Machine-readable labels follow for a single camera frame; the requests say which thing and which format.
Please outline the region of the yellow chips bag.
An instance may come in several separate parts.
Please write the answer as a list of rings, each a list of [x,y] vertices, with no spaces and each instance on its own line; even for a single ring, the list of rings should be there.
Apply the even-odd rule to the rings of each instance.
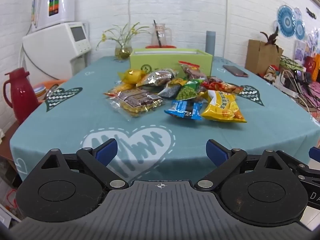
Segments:
[[[247,122],[233,94],[208,90],[206,99],[208,100],[208,104],[201,114],[202,118],[218,122]]]

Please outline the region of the yellow biscuit roll packet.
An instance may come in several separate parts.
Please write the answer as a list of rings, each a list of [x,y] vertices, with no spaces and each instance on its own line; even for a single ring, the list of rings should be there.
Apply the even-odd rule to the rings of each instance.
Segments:
[[[120,92],[123,92],[125,90],[131,90],[134,89],[136,85],[129,84],[129,83],[120,83],[116,85],[115,87],[111,88],[107,92],[104,93],[106,96],[114,97],[117,96]]]

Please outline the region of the brown label clear snack pack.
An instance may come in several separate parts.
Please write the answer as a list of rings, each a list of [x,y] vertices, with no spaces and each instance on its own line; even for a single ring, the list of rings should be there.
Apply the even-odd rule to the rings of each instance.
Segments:
[[[126,118],[136,118],[149,111],[154,111],[164,104],[156,93],[144,89],[129,89],[108,95],[110,106]]]

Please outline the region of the blue snack packet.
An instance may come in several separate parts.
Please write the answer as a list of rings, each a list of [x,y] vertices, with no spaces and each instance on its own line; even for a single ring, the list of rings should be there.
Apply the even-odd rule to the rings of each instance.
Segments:
[[[201,108],[201,102],[193,102],[191,100],[173,100],[171,107],[164,110],[164,113],[176,118],[201,120]]]

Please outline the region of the green peas snack packet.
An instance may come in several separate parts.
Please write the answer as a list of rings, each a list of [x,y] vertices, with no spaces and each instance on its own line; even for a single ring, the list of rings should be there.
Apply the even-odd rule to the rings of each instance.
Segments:
[[[201,84],[204,79],[192,79],[182,86],[179,93],[176,96],[176,100],[190,100],[197,97]]]

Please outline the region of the gold snack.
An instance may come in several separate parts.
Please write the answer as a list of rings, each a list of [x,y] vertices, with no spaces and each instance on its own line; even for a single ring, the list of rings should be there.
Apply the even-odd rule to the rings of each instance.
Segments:
[[[118,72],[120,80],[124,83],[136,85],[146,75],[146,72],[138,69],[128,69],[125,72]]]

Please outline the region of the silver orange snack bag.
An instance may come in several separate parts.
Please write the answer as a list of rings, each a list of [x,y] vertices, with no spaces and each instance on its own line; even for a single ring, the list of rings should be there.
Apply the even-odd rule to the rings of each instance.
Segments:
[[[136,86],[163,86],[174,79],[177,75],[178,71],[171,68],[156,70],[146,74],[146,76],[144,76]]]

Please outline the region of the red thermos jug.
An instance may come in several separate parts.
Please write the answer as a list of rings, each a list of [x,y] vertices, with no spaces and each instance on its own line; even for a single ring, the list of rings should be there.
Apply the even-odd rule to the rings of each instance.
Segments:
[[[3,83],[3,97],[5,102],[14,111],[19,124],[23,123],[40,105],[24,68],[17,68],[5,75],[9,79]]]

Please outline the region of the brown cardboard box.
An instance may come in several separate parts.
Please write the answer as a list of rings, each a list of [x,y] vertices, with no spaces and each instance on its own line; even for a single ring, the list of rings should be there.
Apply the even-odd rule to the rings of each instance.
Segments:
[[[281,47],[266,45],[259,40],[249,40],[245,68],[254,74],[266,74],[270,65],[279,66],[282,54]]]

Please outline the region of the white water dispenser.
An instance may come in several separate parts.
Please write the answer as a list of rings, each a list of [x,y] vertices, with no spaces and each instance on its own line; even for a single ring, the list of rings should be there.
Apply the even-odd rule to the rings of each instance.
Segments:
[[[32,85],[50,80],[69,80],[87,66],[92,50],[87,25],[57,24],[22,39],[25,65]]]

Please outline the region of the dark red snack bag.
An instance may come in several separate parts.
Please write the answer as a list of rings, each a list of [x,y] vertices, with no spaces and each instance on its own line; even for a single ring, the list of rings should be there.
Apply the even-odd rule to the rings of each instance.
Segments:
[[[182,70],[184,71],[186,77],[188,78],[188,80],[192,80],[192,79],[206,79],[206,74],[204,74],[201,70],[200,70],[200,66],[197,64],[193,64],[190,62],[185,62],[185,61],[179,61],[179,64],[182,68]]]

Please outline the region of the glass vase with flowers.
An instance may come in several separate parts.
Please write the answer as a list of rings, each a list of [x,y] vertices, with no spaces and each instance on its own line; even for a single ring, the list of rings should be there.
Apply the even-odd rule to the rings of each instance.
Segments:
[[[137,35],[150,34],[149,28],[146,25],[141,25],[139,22],[129,25],[125,24],[123,27],[113,24],[112,28],[104,30],[100,41],[96,45],[96,50],[102,43],[112,41],[116,44],[114,56],[118,60],[126,60],[130,57],[133,49],[131,41]]]

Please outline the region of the black stirring stick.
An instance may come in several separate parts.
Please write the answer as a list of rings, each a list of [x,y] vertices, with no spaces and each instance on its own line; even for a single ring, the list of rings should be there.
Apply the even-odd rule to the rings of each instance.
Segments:
[[[158,29],[157,29],[157,23],[156,23],[155,20],[153,20],[153,23],[154,23],[154,25],[155,25],[155,31],[156,31],[156,36],[157,36],[159,48],[162,48],[160,35],[159,35]]]

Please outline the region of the white water purifier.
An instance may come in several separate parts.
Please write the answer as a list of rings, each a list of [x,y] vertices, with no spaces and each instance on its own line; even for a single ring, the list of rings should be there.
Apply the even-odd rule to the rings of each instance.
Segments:
[[[75,0],[32,0],[32,32],[73,21],[75,21]]]

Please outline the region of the glass pitcher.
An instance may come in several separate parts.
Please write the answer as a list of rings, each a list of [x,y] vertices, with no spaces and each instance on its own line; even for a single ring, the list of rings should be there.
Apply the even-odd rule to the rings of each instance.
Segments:
[[[157,29],[160,35],[162,45],[172,44],[172,30],[165,26],[164,23],[157,23]],[[152,27],[151,45],[158,45],[158,40],[155,31],[155,25]]]

